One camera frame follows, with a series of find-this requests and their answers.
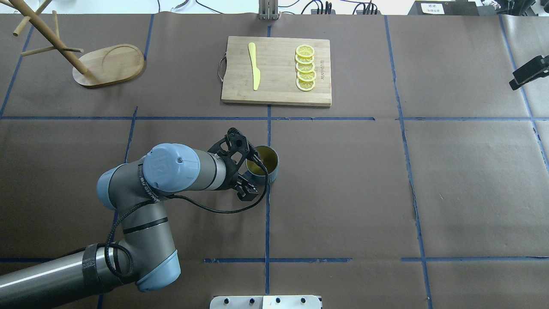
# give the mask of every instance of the metal bracket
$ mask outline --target metal bracket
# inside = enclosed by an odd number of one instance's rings
[[[210,309],[322,309],[315,295],[216,296]]]
[[[259,0],[259,19],[277,20],[280,17],[278,0]]]

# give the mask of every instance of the label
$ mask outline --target label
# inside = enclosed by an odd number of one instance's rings
[[[320,79],[324,79],[324,60],[320,60]]]
[[[444,14],[442,3],[421,3],[421,11],[425,14]]]

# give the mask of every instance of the cup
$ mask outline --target cup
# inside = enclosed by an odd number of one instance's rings
[[[255,147],[259,153],[261,161],[267,168],[269,182],[274,183],[278,175],[279,158],[276,151],[269,146]],[[262,185],[265,183],[265,172],[255,162],[246,160],[246,168],[248,171],[244,173],[244,178],[254,185]]]

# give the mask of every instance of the table surface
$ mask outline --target table surface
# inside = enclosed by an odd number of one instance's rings
[[[51,24],[51,16],[44,19]],[[20,17],[6,15],[0,29]],[[325,308],[545,308],[549,20],[511,16],[62,15],[93,51],[130,43],[138,78],[90,90],[29,27],[0,33],[0,273],[105,239],[106,170],[154,145],[208,149],[232,126],[281,158],[266,202],[224,216],[170,201],[181,276],[63,308],[208,308],[215,295],[322,295]],[[227,37],[327,38],[330,108],[220,101]],[[211,207],[234,192],[192,192]]]

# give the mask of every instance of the cutting board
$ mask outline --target cutting board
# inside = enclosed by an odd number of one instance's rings
[[[261,82],[253,89],[248,43],[256,46]],[[316,86],[301,91],[295,84],[295,49],[308,44],[315,49]],[[221,101],[226,103],[332,105],[330,41],[310,38],[230,36],[227,42],[227,70]]]

